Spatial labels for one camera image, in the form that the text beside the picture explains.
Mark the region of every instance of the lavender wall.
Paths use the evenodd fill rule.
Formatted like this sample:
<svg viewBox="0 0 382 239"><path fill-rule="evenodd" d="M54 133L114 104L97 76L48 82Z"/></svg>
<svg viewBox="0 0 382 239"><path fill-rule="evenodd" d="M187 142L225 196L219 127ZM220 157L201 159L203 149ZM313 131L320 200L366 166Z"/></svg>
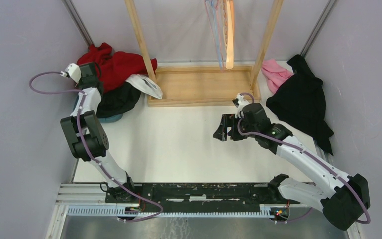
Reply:
<svg viewBox="0 0 382 239"><path fill-rule="evenodd" d="M74 95L40 95L28 80L86 50L60 0L0 0L0 239L44 237L75 162L59 126ZM40 80L41 89L72 87L58 76Z"/></svg>
<svg viewBox="0 0 382 239"><path fill-rule="evenodd" d="M72 0L93 42L141 54L124 0ZM204 0L134 0L151 57L158 62L217 62ZM235 61L256 59L273 0L236 0ZM266 58L299 53L327 0L286 0Z"/></svg>
<svg viewBox="0 0 382 239"><path fill-rule="evenodd" d="M369 182L365 238L382 238L382 1L342 0L307 56L325 82L335 165Z"/></svg>

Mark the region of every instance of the metal corner post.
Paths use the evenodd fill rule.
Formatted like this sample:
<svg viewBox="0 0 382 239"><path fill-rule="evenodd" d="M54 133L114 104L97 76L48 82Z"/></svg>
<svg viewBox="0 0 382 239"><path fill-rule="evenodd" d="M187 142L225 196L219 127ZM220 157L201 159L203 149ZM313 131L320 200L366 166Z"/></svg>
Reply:
<svg viewBox="0 0 382 239"><path fill-rule="evenodd" d="M61 0L64 6L66 7L68 13L70 14L72 20L74 21L75 25L78 28L78 31L80 32L81 36L83 37L84 41L86 42L87 46L90 46L93 44L92 38L90 37L89 33L87 32L86 27L84 26L83 21L80 18L80 15L78 14L77 10L75 9L74 4L71 0Z"/></svg>
<svg viewBox="0 0 382 239"><path fill-rule="evenodd" d="M304 48L301 51L301 56L303 56L304 58L307 56L307 53L310 50L311 46L313 45L315 39L317 38L320 30L323 28L323 25L326 22L327 17L330 15L330 12L332 11L332 9L334 8L334 6L336 5L338 1L339 0L329 0L323 12L321 13L320 18L317 21L317 24L312 30L307 42L304 45Z"/></svg>

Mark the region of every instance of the wooden base tray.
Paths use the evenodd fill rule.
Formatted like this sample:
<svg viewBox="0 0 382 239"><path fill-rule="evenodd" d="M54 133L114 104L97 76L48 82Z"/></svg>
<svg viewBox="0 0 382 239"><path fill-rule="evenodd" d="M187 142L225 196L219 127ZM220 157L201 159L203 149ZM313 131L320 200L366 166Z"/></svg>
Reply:
<svg viewBox="0 0 382 239"><path fill-rule="evenodd" d="M252 66L235 66L220 71L217 66L158 67L156 83L163 98L148 98L151 107L167 106L228 106L237 93L251 93L260 101L257 81L250 88Z"/></svg>

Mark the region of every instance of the pink garment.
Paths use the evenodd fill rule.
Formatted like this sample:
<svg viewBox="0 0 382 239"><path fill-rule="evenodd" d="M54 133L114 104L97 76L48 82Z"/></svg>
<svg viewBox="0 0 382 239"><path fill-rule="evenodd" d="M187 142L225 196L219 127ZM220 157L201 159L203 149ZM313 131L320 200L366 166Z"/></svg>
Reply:
<svg viewBox="0 0 382 239"><path fill-rule="evenodd" d="M289 79L293 73L280 66L274 59L263 61L261 72L267 78L267 87L274 94L279 86Z"/></svg>

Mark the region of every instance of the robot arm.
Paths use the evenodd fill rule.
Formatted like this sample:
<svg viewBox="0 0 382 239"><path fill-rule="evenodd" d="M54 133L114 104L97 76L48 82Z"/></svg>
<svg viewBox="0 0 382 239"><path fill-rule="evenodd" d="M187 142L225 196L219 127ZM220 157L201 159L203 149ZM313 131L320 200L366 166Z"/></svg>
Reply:
<svg viewBox="0 0 382 239"><path fill-rule="evenodd" d="M238 98L233 102L238 107ZM272 124L260 103L243 104L239 106L242 112L222 115L220 126L213 137L221 141L226 141L228 136L233 141L252 137L262 148L286 159L315 183L301 183L280 174L269 183L269 187L277 194L322 211L341 230L346 230L364 212L345 183L354 189L365 208L369 208L368 184L364 177L359 174L351 177L318 157L283 125Z"/></svg>
<svg viewBox="0 0 382 239"><path fill-rule="evenodd" d="M78 93L76 106L70 116L61 119L61 127L70 151L75 158L81 158L84 162L89 162L96 167L105 178L108 191L113 197L129 201L131 199L130 195L122 190L114 180L122 183L130 190L133 190L134 184L126 171L119 167L108 151L109 141L96 115L97 107L101 102L103 94L103 83L98 78L96 64L87 63L80 66L70 64L63 76L72 78L72 75L75 75L73 79L77 82L78 88L84 93ZM80 114L80 124L86 144L93 157L99 163L90 159L81 139L77 135L76 118L79 110L82 113Z"/></svg>

